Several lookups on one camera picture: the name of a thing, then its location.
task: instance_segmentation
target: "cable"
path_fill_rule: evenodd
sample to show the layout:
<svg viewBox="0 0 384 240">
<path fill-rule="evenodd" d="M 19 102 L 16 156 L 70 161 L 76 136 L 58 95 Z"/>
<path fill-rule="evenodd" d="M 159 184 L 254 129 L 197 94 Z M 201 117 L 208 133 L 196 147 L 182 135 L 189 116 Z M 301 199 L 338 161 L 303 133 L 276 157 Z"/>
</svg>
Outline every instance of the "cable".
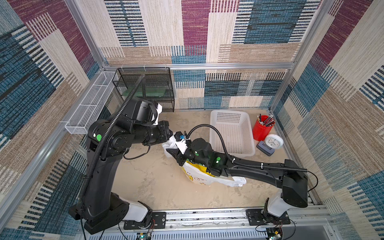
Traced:
<svg viewBox="0 0 384 240">
<path fill-rule="evenodd" d="M 212 125 L 209 125 L 209 124 L 200 124 L 200 125 L 197 125 L 195 127 L 193 127 L 191 129 L 191 131 L 189 131 L 188 135 L 186 136 L 186 138 L 188 139 L 191 134 L 193 133 L 193 131 L 195 131 L 196 129 L 198 129 L 199 127 L 210 127 L 212 128 L 218 135 L 218 137 L 220 138 L 220 141 L 221 141 L 221 145 L 223 146 L 223 150 L 224 150 L 224 153 L 226 154 L 226 156 L 228 157 L 228 159 L 231 159 L 231 155 L 229 155 L 229 153 L 227 152 L 227 149 L 225 147 L 225 144 L 224 144 L 224 140 L 223 140 L 223 137 L 221 136 L 220 132 Z"/>
<path fill-rule="evenodd" d="M 313 190 L 315 187 L 317 187 L 317 185 L 319 184 L 319 179 L 317 178 L 317 176 L 313 173 L 313 172 L 311 172 L 311 171 L 308 171 L 309 173 L 312 173 L 312 175 L 314 175 L 314 177 L 316 178 L 316 185 L 313 187 L 313 188 L 311 188 L 310 190 L 308 190 L 308 191 L 311 191 L 311 190 Z"/>
<path fill-rule="evenodd" d="M 80 224 L 81 224 L 81 229 L 83 230 L 84 240 L 87 240 L 87 238 L 85 237 L 85 231 L 84 231 L 84 227 L 83 227 L 83 219 L 82 218 L 80 218 Z"/>
<path fill-rule="evenodd" d="M 152 228 L 152 231 L 151 231 L 151 236 L 152 236 L 152 233 L 153 233 L 153 229 L 155 228 L 155 223 L 156 223 L 156 221 L 154 220 L 154 219 L 152 219 L 153 220 L 153 224 L 152 224 L 152 226 L 148 229 L 148 231 L 147 231 L 147 234 L 149 233 L 149 230 L 151 230 L 151 228 Z"/>
<path fill-rule="evenodd" d="M 294 221 L 292 221 L 291 219 L 288 219 L 288 220 L 291 221 L 291 222 L 293 222 L 293 224 L 295 225 L 295 228 L 294 228 L 294 230 L 293 230 L 292 235 L 289 236 L 289 237 L 287 237 L 287 238 L 284 239 L 284 240 L 290 239 L 290 238 L 295 234 L 295 232 L 296 232 L 296 223 L 295 223 Z M 283 231 L 281 231 L 281 240 L 283 240 Z"/>
<path fill-rule="evenodd" d="M 132 91 L 128 94 L 127 98 L 124 100 L 124 103 L 121 105 L 118 113 L 114 116 L 113 120 L 111 121 L 111 124 L 109 125 L 109 127 L 107 129 L 107 131 L 104 133 L 103 137 L 101 138 L 101 141 L 97 145 L 97 148 L 95 150 L 95 153 L 94 153 L 92 161 L 91 161 L 91 164 L 89 165 L 87 174 L 86 174 L 86 176 L 84 178 L 83 184 L 81 185 L 81 189 L 80 189 L 80 192 L 79 192 L 79 199 L 82 200 L 82 198 L 84 196 L 84 193 L 87 190 L 89 181 L 91 180 L 91 176 L 93 175 L 93 171 L 94 171 L 94 169 L 96 167 L 96 163 L 97 163 L 97 161 L 98 161 L 98 159 L 100 157 L 100 153 L 101 153 L 105 143 L 107 142 L 109 136 L 111 135 L 113 127 L 116 125 L 116 122 L 117 122 L 119 116 L 121 115 L 121 113 L 124 111 L 125 107 L 128 105 L 128 103 L 131 101 L 131 99 L 135 95 L 137 89 L 139 88 L 140 83 L 142 82 L 142 80 L 144 78 L 145 78 L 145 75 L 142 74 L 139 77 L 139 79 L 136 81 L 135 85 L 133 86 Z"/>
<path fill-rule="evenodd" d="M 128 240 L 128 238 L 125 237 L 124 233 L 122 233 L 120 226 L 119 226 L 119 230 L 120 230 L 122 236 L 123 236 L 126 240 Z"/>
<path fill-rule="evenodd" d="M 257 226 L 255 227 L 255 230 L 256 230 L 257 232 L 266 232 L 266 231 L 259 231 L 259 230 L 257 230 L 257 227 L 260 227 L 261 225 L 265 225 L 265 224 L 269 224 L 269 223 L 273 223 L 273 221 L 271 221 L 271 222 L 263 222 L 262 224 L 257 225 Z"/>
<path fill-rule="evenodd" d="M 146 153 L 143 153 L 143 154 L 138 155 L 137 157 L 133 157 L 133 158 L 127 158 L 127 157 L 125 157 L 125 154 L 128 153 L 128 152 L 126 151 L 126 152 L 124 153 L 123 157 L 124 157 L 125 159 L 127 159 L 127 160 L 136 159 L 136 158 L 139 158 L 139 157 L 142 157 L 142 156 L 146 155 L 146 154 L 149 152 L 150 149 L 151 149 L 151 145 L 148 145 L 148 150 L 147 150 Z"/>
<path fill-rule="evenodd" d="M 103 236 L 104 231 L 105 231 L 105 229 L 104 229 L 103 232 L 101 233 L 101 235 L 100 235 L 100 237 L 99 237 L 99 240 L 101 240 L 101 237 Z"/>
<path fill-rule="evenodd" d="M 308 170 L 305 168 L 298 168 L 298 167 L 274 167 L 268 165 L 268 163 L 265 164 L 265 166 L 261 166 L 259 164 L 248 164 L 240 162 L 239 160 L 234 160 L 233 163 L 236 163 L 237 165 L 244 166 L 244 167 L 257 167 L 257 168 L 269 168 L 269 169 L 275 169 L 275 170 L 287 170 L 292 172 L 307 172 Z"/>
</svg>

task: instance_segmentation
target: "alarm clock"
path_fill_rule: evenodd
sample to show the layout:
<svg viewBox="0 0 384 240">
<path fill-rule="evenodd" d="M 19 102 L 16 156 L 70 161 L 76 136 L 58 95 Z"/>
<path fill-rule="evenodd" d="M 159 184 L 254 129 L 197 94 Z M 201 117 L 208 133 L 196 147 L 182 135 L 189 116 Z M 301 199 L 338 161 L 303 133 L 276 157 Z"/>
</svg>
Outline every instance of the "alarm clock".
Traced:
<svg viewBox="0 0 384 240">
<path fill-rule="evenodd" d="M 270 148 L 279 149 L 283 146 L 284 141 L 276 134 L 268 134 L 264 139 L 264 143 Z"/>
</svg>

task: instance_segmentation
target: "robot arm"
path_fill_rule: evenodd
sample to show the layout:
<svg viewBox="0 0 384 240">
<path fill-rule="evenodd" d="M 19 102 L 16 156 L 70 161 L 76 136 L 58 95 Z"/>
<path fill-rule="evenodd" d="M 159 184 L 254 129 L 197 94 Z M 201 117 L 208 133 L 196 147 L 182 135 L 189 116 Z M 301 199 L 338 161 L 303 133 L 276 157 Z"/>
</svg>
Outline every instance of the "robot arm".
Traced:
<svg viewBox="0 0 384 240">
<path fill-rule="evenodd" d="M 176 141 L 188 139 L 188 136 L 181 132 L 175 133 Z M 180 166 L 186 161 L 193 164 L 201 164 L 207 167 L 207 172 L 215 176 L 239 176 L 246 177 L 280 188 L 278 196 L 266 203 L 267 211 L 263 212 L 264 219 L 271 221 L 283 215 L 290 207 L 307 207 L 307 184 L 308 177 L 306 169 L 301 169 L 292 160 L 286 159 L 284 163 L 262 163 L 241 159 L 230 156 L 226 153 L 215 152 L 211 144 L 202 138 L 198 138 L 190 143 L 186 141 L 187 149 L 182 153 L 179 149 L 167 149 Z"/>
<path fill-rule="evenodd" d="M 151 107 L 152 104 L 157 105 L 156 102 L 132 98 L 118 117 L 111 135 L 98 156 L 84 195 L 69 209 L 69 214 L 74 219 L 86 220 L 84 228 L 90 234 L 115 226 L 122 220 L 142 221 L 143 226 L 148 226 L 151 220 L 151 208 L 143 203 L 131 202 L 130 205 L 128 201 L 112 193 L 111 189 L 120 160 L 128 153 L 132 144 L 142 143 L 150 147 L 166 142 L 172 136 L 168 121 L 159 121 L 157 125 L 153 125 L 154 121 L 151 121 L 151 118 L 152 115 L 157 116 L 157 112 L 153 113 L 156 108 Z M 86 140 L 87 170 L 90 168 L 101 136 L 105 135 L 110 125 L 110 121 L 97 120 L 89 128 Z M 142 217 L 125 218 L 128 211 L 134 207 L 144 212 Z"/>
</svg>

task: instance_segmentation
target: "white plastic basket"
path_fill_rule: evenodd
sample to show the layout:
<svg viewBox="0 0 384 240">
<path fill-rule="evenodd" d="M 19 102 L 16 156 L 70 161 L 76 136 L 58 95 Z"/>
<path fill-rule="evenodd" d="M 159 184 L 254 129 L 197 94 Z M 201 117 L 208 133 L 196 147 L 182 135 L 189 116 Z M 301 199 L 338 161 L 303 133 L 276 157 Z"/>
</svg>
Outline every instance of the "white plastic basket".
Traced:
<svg viewBox="0 0 384 240">
<path fill-rule="evenodd" d="M 230 155 L 242 158 L 255 154 L 255 144 L 248 113 L 213 110 L 210 124 L 217 128 L 222 135 L 225 147 Z M 209 130 L 209 143 L 214 151 L 224 152 L 220 138 L 213 129 Z"/>
</svg>

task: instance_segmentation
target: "mounting plate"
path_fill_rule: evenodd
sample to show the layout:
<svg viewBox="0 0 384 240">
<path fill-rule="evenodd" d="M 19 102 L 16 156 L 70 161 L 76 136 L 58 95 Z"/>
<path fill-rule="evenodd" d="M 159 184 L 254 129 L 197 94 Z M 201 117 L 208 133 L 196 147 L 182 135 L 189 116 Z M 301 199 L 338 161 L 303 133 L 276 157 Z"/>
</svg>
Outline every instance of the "mounting plate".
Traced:
<svg viewBox="0 0 384 240">
<path fill-rule="evenodd" d="M 246 210 L 245 214 L 248 216 L 248 222 L 249 222 L 250 226 L 257 226 L 257 225 L 264 223 L 263 214 L 261 213 L 262 210 L 263 209 L 248 209 L 248 210 Z M 286 217 L 286 216 L 288 216 L 287 212 L 285 212 L 280 217 L 281 223 L 283 225 L 287 225 L 287 224 L 291 223 L 291 221 L 289 220 L 289 217 Z"/>
<path fill-rule="evenodd" d="M 166 212 L 154 212 L 152 213 L 152 219 L 155 220 L 154 229 L 164 229 L 166 227 L 167 213 Z M 136 221 L 124 221 L 124 230 L 137 230 L 139 222 Z"/>
</svg>

